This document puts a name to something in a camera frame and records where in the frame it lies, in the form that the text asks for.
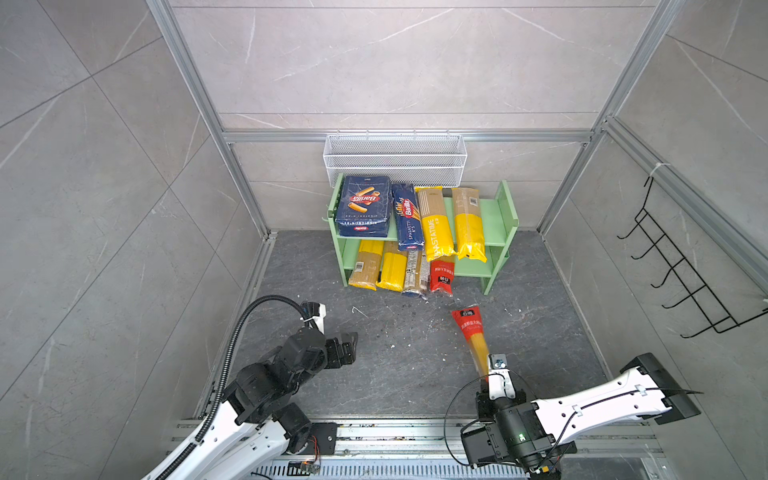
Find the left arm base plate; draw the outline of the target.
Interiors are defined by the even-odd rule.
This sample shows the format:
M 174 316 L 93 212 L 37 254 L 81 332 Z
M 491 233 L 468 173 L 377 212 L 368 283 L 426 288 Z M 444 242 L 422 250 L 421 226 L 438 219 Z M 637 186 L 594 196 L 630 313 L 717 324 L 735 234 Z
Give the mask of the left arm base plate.
M 320 456 L 334 455 L 338 438 L 339 424 L 334 422 L 312 423 L 297 437 L 289 441 L 286 451 L 289 455 Z

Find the large yellow spaghetti bag front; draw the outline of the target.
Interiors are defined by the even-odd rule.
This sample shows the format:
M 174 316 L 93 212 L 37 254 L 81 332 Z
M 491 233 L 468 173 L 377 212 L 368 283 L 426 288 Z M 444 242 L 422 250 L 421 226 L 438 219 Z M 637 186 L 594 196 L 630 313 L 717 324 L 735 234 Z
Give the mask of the large yellow spaghetti bag front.
M 379 279 L 376 286 L 402 293 L 405 285 L 408 254 L 400 251 L 396 241 L 384 243 Z

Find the red spaghetti bag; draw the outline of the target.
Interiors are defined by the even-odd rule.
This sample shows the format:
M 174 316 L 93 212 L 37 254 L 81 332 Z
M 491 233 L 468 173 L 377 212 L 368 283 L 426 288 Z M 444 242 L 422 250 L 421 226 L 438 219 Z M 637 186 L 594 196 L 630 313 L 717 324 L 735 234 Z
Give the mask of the red spaghetti bag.
M 430 263 L 429 289 L 432 293 L 441 292 L 453 296 L 455 279 L 455 258 L 440 257 Z
M 461 330 L 481 376 L 489 373 L 490 355 L 485 338 L 483 319 L 477 305 L 452 311 L 452 318 Z

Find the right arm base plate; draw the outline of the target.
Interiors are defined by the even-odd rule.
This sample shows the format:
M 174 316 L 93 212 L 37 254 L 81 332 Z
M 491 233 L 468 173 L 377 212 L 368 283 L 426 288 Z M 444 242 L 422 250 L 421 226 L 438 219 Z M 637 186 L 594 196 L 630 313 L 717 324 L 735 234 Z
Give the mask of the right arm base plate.
M 540 427 L 526 425 L 518 417 L 497 419 L 486 425 L 489 443 L 498 460 L 511 461 L 531 455 L 565 455 L 578 452 L 574 442 L 554 447 L 555 437 L 543 433 Z

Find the clear white-label spaghetti bag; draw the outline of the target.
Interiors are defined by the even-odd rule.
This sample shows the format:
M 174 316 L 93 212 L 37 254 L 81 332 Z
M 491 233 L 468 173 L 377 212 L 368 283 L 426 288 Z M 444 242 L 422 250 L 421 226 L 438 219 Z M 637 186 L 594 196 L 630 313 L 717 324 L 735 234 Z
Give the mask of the clear white-label spaghetti bag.
M 402 293 L 425 299 L 429 291 L 430 264 L 423 251 L 407 252 L 407 263 Z

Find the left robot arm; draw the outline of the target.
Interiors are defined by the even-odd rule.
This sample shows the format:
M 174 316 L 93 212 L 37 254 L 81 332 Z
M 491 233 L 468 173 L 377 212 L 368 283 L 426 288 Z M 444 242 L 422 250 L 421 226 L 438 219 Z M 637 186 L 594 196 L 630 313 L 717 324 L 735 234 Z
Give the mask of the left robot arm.
M 318 450 L 312 422 L 291 398 L 321 371 L 353 364 L 357 344 L 357 333 L 328 338 L 313 323 L 300 328 L 240 370 L 216 408 L 145 477 L 239 479 L 283 454 Z

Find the yellow spaghetti bag with lettering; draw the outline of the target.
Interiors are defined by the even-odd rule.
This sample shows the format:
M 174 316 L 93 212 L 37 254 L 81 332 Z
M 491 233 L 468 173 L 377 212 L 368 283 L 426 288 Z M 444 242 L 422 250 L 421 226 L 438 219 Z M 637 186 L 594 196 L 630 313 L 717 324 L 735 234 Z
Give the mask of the yellow spaghetti bag with lettering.
M 425 252 L 429 262 L 455 254 L 454 241 L 441 188 L 416 189 Z

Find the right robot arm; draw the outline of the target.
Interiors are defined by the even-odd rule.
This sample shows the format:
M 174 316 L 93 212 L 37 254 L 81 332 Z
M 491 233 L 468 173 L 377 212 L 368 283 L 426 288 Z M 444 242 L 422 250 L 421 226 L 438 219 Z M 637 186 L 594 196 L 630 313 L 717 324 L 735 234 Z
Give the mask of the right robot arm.
M 506 357 L 491 355 L 479 380 L 477 418 L 460 430 L 470 468 L 507 465 L 531 479 L 559 479 L 560 461 L 577 452 L 576 439 L 598 427 L 651 419 L 659 425 L 701 414 L 683 388 L 651 353 L 632 359 L 618 377 L 558 398 L 529 400 L 517 391 Z

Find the blue Barilla spaghetti box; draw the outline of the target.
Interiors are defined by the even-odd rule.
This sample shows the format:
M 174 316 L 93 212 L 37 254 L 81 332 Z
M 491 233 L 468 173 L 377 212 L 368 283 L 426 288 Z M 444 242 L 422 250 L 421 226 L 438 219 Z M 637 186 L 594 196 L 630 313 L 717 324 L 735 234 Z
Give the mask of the blue Barilla spaghetti box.
M 393 184 L 392 199 L 398 249 L 421 251 L 425 245 L 425 237 L 414 186 L 404 183 Z

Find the blue Barilla rigatoni box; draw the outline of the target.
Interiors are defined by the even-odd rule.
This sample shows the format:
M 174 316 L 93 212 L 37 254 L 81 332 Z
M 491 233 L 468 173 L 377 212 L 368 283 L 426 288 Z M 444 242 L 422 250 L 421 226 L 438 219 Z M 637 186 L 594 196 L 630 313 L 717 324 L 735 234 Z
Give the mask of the blue Barilla rigatoni box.
M 389 231 L 391 181 L 387 176 L 346 176 L 335 214 L 343 237 L 386 237 Z

